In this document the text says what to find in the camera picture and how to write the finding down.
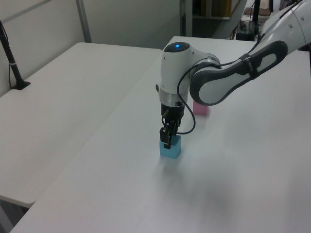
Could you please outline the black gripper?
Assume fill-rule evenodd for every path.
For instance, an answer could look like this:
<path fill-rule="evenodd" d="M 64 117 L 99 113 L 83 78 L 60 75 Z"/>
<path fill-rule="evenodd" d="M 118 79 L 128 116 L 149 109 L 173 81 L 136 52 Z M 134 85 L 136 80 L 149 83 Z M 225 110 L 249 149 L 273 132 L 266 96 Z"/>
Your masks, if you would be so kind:
<path fill-rule="evenodd" d="M 159 131 L 160 142 L 163 143 L 164 148 L 171 148 L 171 137 L 177 135 L 183 115 L 184 105 L 169 107 L 161 104 L 162 124 L 165 125 L 165 123 L 169 122 L 169 129 L 167 127 L 162 127 Z"/>

